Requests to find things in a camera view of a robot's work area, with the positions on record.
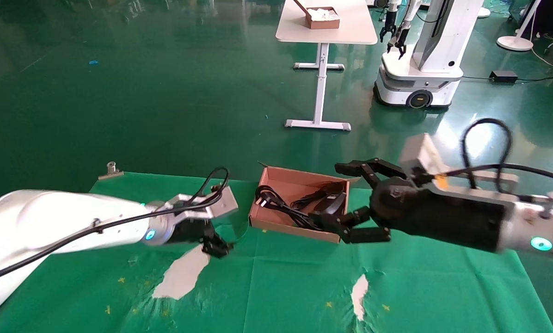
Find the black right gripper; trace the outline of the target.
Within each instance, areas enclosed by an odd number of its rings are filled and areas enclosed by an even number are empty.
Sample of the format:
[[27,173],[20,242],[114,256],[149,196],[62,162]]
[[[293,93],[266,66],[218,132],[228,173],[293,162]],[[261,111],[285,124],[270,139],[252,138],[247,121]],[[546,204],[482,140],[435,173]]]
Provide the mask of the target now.
[[[341,175],[362,178],[372,188],[370,208],[363,206],[339,216],[320,215],[323,229],[346,244],[389,242],[389,229],[393,229],[496,253],[501,227],[517,202],[516,196],[487,191],[469,195],[416,188],[398,165],[379,158],[337,163],[334,169]],[[378,226],[359,227],[371,218]]]

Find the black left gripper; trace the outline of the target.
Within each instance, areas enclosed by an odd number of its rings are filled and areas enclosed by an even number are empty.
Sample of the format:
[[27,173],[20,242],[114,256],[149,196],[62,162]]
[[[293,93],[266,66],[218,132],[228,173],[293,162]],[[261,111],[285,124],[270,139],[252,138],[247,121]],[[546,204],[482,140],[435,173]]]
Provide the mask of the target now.
[[233,243],[225,241],[216,232],[209,219],[186,219],[174,226],[168,244],[202,244],[201,251],[216,259],[222,259],[233,249]]

